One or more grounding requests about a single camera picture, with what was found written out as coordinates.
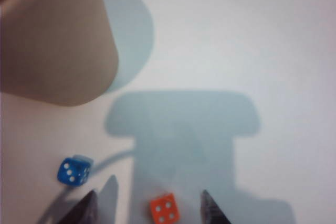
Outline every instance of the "beige cup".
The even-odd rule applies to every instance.
[[[0,0],[1,90],[86,103],[113,81],[118,54],[103,0]]]

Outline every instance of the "red die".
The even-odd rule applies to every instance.
[[[155,224],[172,224],[180,218],[173,194],[158,197],[150,205]]]

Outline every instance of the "dark pointed object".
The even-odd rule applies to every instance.
[[[95,224],[97,219],[97,194],[92,190],[58,224]]]
[[[203,224],[231,224],[207,190],[201,195],[201,216]]]

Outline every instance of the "die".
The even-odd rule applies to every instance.
[[[88,180],[90,168],[87,160],[67,157],[59,167],[57,179],[68,186],[81,186]]]
[[[155,224],[172,224],[180,219],[173,194],[165,194],[151,200],[150,207]]]

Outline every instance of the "blue die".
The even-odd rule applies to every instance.
[[[57,178],[69,186],[81,186],[88,180],[90,167],[86,160],[67,157],[59,167]]]

